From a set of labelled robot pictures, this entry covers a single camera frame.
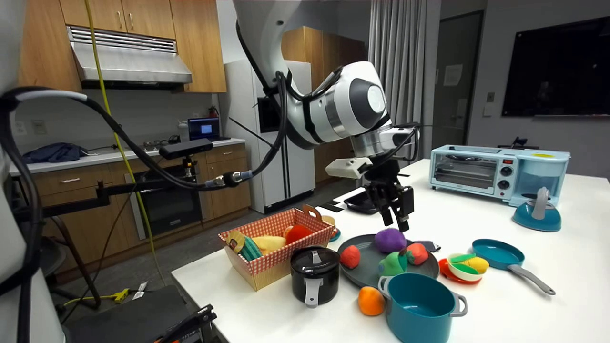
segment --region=lid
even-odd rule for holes
[[[317,278],[340,266],[340,255],[323,245],[311,245],[292,253],[292,270]]]

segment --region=kitchen cabinet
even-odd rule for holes
[[[90,26],[83,0],[62,0],[67,24]],[[176,38],[170,0],[90,0],[96,28]]]
[[[172,0],[178,53],[193,70],[187,91],[227,91],[216,0]]]
[[[367,45],[359,40],[300,26],[285,34],[283,53],[287,59],[311,62],[311,87],[315,89],[336,68],[367,59]],[[325,169],[330,162],[349,156],[353,156],[349,139],[317,146],[317,184],[330,181],[330,175]]]
[[[27,0],[20,85],[81,89],[60,0]]]
[[[212,179],[227,171],[248,169],[247,146],[220,146],[199,154],[201,179]],[[250,184],[203,192],[205,221],[214,221],[252,203]]]
[[[248,169],[247,144],[218,146],[208,152],[193,156],[199,162],[199,177],[210,179],[226,171]],[[155,158],[163,167],[178,165],[182,160]],[[147,167],[140,160],[132,160],[134,171],[146,171]],[[48,173],[35,173],[39,194],[44,205],[58,205],[77,200],[96,198],[98,183],[125,184],[126,183],[125,162],[111,162],[102,165],[71,167]],[[245,183],[235,188],[201,192],[203,213],[207,226],[224,223],[247,211],[252,203],[250,184]],[[149,253],[149,242],[142,240],[136,228],[136,217],[128,194],[111,196],[109,205],[92,207],[85,211],[73,211],[62,215],[67,230],[71,232],[75,245],[90,270],[98,268],[107,234],[113,230],[109,249],[104,264],[125,261],[134,255]],[[201,223],[186,224],[170,232],[155,236],[157,245],[166,245],[176,240],[203,232]],[[46,236],[62,238],[58,226],[46,219]],[[67,253],[67,261],[60,268],[60,280],[79,276],[75,259]]]

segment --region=doorway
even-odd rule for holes
[[[433,148],[466,144],[485,11],[441,21]]]

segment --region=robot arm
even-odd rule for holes
[[[357,156],[372,163],[361,167],[363,183],[384,223],[395,213],[401,230],[409,228],[414,192],[399,183],[399,162],[393,154],[416,144],[416,127],[395,127],[388,114],[382,80],[370,61],[351,62],[332,72],[313,93],[304,95],[290,78],[283,57],[283,32],[302,0],[235,0],[239,38],[269,97],[277,97],[277,74],[288,82],[285,114],[288,137],[302,148],[351,139]]]

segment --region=blue frying pan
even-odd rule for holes
[[[544,280],[540,280],[531,270],[523,268],[523,261],[527,255],[512,243],[500,240],[475,240],[473,242],[475,255],[487,259],[494,268],[512,270],[523,280],[536,284],[548,295],[555,295],[555,289],[550,287]]]

